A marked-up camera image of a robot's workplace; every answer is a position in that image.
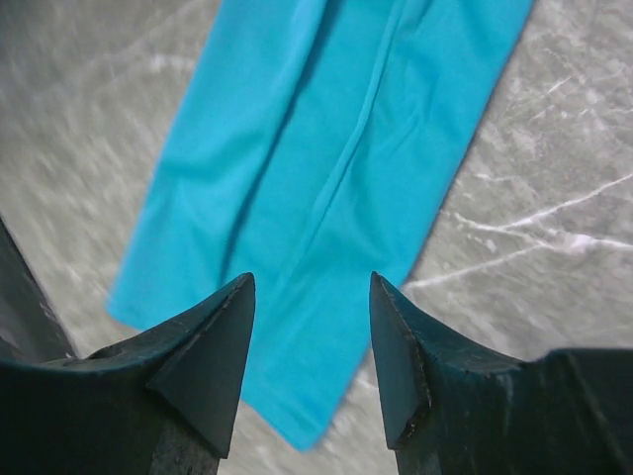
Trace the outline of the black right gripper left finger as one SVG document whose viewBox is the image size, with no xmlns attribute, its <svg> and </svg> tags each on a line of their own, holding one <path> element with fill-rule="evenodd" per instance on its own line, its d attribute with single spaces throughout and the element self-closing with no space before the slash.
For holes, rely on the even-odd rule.
<svg viewBox="0 0 633 475">
<path fill-rule="evenodd" d="M 1 359 L 5 474 L 214 474 L 250 345 L 244 273 L 188 311 L 86 358 Z"/>
</svg>

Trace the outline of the teal t shirt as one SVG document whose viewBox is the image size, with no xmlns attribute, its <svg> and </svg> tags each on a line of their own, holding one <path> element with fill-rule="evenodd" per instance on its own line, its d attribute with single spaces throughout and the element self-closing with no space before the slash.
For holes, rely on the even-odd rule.
<svg viewBox="0 0 633 475">
<path fill-rule="evenodd" d="M 250 272 L 242 399 L 324 435 L 531 10 L 528 1 L 225 1 L 109 297 L 144 331 Z"/>
</svg>

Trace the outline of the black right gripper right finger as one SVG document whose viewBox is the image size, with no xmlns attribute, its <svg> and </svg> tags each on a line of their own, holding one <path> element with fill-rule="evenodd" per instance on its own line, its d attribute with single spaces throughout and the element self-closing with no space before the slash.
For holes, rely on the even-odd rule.
<svg viewBox="0 0 633 475">
<path fill-rule="evenodd" d="M 379 274 L 371 339 L 386 443 L 402 474 L 628 474 L 632 353 L 522 361 L 415 306 Z"/>
</svg>

